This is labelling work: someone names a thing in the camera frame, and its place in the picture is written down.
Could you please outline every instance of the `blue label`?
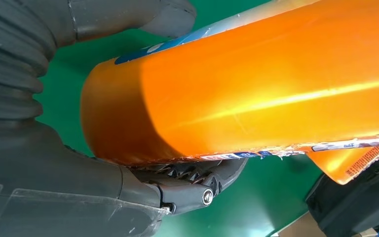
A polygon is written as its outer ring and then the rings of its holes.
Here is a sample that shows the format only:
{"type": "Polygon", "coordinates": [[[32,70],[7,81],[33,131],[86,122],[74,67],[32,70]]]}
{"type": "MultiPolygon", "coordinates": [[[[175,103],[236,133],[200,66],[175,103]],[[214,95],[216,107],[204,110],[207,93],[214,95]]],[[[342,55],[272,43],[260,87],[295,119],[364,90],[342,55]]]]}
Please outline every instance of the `blue label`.
{"type": "Polygon", "coordinates": [[[271,152],[269,151],[260,151],[258,152],[258,154],[261,155],[262,157],[272,156],[271,152]]]}
{"type": "Polygon", "coordinates": [[[235,152],[234,154],[240,158],[259,157],[258,154],[252,152],[235,152]]]}

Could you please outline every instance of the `orange bottle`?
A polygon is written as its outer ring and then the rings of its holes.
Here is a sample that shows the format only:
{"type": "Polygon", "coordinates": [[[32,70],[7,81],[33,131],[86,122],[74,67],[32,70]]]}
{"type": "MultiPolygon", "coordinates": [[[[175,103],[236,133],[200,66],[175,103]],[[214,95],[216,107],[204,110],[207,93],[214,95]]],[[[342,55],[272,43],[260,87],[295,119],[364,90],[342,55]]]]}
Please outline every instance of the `orange bottle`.
{"type": "Polygon", "coordinates": [[[344,184],[379,157],[379,0],[322,0],[115,61],[82,92],[84,134],[101,158],[307,153],[344,184]]]}

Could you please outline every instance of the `green background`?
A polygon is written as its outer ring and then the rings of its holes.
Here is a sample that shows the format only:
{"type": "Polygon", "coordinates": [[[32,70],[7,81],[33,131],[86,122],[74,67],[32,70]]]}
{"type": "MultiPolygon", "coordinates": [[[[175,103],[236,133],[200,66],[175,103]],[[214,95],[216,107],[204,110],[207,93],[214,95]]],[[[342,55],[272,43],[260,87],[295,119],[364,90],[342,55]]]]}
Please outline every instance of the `green background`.
{"type": "MultiPolygon", "coordinates": [[[[255,7],[266,0],[192,0],[198,12],[194,29],[255,7]]],[[[79,123],[82,84],[103,61],[165,41],[139,30],[83,42],[60,49],[42,78],[44,93],[38,119],[53,126],[65,144],[91,155],[79,123]]],[[[305,156],[281,161],[251,159],[239,179],[214,199],[210,207],[165,217],[158,237],[264,237],[306,212],[304,196],[320,174],[305,156]]]]}

